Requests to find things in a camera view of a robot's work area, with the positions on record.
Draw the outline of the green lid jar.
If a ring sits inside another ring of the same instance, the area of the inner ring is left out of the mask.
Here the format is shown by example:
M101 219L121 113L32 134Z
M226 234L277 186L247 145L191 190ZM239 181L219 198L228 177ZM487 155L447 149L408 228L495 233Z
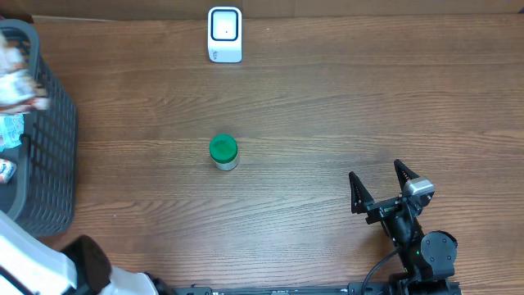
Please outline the green lid jar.
M210 157L219 170L233 170L239 163L238 145L229 134L218 134L210 141Z

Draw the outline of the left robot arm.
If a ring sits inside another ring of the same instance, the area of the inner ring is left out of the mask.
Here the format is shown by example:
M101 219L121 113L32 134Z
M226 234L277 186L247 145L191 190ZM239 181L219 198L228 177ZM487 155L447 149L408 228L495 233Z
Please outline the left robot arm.
M1 214L2 294L173 294L161 279L113 266L87 235L56 251Z

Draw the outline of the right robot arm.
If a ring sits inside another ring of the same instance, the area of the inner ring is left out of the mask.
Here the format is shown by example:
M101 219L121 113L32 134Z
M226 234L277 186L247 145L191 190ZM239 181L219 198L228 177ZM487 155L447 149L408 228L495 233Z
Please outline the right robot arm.
M458 283L449 281L455 273L458 242L445 231L425 234L417 217L429 205L434 184L410 170L401 160L394 161L400 193L376 202L355 172L349 173L351 212L365 214L366 222L379 223L395 250L379 261L361 283L348 284L349 294L460 294ZM373 274L393 256L404 267L402 273L389 276L386 282L372 284Z

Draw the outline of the mint green wipes pack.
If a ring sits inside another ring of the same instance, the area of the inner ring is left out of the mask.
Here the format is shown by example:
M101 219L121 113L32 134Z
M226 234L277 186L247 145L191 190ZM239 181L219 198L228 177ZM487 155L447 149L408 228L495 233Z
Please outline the mint green wipes pack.
M21 145L20 136L24 133L24 127L24 116L21 114L13 116L1 116L1 152L6 149L16 148Z

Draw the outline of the orange small packet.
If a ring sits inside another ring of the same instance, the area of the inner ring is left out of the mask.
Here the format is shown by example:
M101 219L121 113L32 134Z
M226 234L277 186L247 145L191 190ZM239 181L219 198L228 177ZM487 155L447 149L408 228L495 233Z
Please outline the orange small packet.
M17 169L17 165L13 161L0 159L0 183L7 184L13 177Z

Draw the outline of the beige brown snack bag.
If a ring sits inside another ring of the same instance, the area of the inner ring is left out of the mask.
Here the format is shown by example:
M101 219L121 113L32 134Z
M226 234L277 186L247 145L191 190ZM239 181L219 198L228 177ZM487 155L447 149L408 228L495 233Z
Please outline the beige brown snack bag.
M45 111L50 105L47 91L29 73L20 50L1 34L1 115Z

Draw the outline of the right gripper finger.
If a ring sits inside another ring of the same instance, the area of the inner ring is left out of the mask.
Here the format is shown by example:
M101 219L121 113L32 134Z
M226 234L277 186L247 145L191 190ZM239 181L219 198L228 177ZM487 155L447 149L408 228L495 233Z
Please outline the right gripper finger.
M394 167L401 190L404 189L408 181L419 177L418 174L411 171L400 159L394 161Z
M366 213L368 206L374 203L374 199L365 188L357 174L353 171L349 173L351 191L351 212L353 214Z

